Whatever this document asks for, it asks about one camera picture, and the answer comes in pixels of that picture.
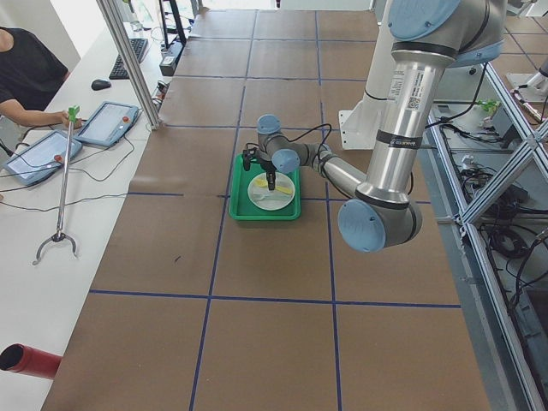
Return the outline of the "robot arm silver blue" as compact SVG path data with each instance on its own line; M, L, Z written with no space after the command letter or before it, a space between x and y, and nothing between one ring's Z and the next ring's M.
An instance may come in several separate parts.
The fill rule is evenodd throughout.
M348 196L338 228L353 249L370 253L412 240L422 216L407 184L438 84L447 68L496 58L502 49L505 1L394 1L384 12L395 67L386 88L386 112L366 172L342 160L325 143L288 140L276 116L257 123L257 158L274 173L315 169Z

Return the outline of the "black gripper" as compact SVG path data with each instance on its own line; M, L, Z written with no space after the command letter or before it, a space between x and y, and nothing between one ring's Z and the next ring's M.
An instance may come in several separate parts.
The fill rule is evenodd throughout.
M258 156L258 162L264 170L267 187L269 190L274 190L276 188L276 167L273 165L270 159L263 158L261 155Z

